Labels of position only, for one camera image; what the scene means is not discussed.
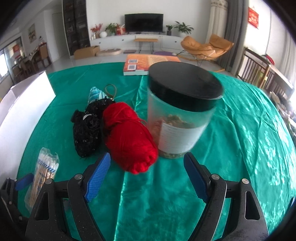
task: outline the black yarn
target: black yarn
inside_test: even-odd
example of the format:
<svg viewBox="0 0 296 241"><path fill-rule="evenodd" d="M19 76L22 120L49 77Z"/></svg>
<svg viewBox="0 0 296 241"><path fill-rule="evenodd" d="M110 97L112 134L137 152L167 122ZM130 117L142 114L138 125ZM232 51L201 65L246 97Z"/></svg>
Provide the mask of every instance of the black yarn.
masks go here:
<svg viewBox="0 0 296 241"><path fill-rule="evenodd" d="M115 101L105 97L90 103L84 112L78 110L74 112L71 122L74 123L74 145L79 156L90 156L100 146L103 111L112 103Z"/></svg>

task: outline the red yarn ball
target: red yarn ball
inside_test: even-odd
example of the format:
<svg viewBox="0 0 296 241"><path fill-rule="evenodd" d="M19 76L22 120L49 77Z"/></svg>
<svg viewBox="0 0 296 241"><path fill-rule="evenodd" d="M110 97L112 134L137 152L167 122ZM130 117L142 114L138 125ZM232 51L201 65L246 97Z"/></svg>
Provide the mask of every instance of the red yarn ball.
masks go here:
<svg viewBox="0 0 296 241"><path fill-rule="evenodd" d="M111 157L128 172L146 172L158 157L158 149L136 112L124 102L111 104L103 112L105 144Z"/></svg>

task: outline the television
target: television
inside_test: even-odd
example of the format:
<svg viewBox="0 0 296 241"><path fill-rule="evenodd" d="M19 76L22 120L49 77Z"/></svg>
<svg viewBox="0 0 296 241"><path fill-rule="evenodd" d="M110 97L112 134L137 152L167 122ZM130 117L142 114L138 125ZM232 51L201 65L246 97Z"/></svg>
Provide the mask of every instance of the television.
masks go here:
<svg viewBox="0 0 296 241"><path fill-rule="evenodd" d="M162 32L163 14L125 14L126 32Z"/></svg>

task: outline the purple mat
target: purple mat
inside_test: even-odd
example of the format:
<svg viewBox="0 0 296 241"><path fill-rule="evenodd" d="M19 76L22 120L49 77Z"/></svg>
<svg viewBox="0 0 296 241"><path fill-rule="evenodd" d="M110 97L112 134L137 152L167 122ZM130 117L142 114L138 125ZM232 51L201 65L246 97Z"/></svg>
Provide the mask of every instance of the purple mat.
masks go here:
<svg viewBox="0 0 296 241"><path fill-rule="evenodd" d="M153 54L155 54L155 55L163 55L163 56L173 56L172 52L167 52L167 51L158 51L158 52L154 52Z"/></svg>

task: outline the orange book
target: orange book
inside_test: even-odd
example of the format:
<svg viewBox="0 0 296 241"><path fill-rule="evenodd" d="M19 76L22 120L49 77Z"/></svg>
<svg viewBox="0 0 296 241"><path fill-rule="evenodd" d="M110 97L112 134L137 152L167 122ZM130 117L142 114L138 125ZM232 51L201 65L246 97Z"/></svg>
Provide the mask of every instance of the orange book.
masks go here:
<svg viewBox="0 0 296 241"><path fill-rule="evenodd" d="M148 75L151 65L164 61L180 62L177 56L129 54L123 68L123 75Z"/></svg>

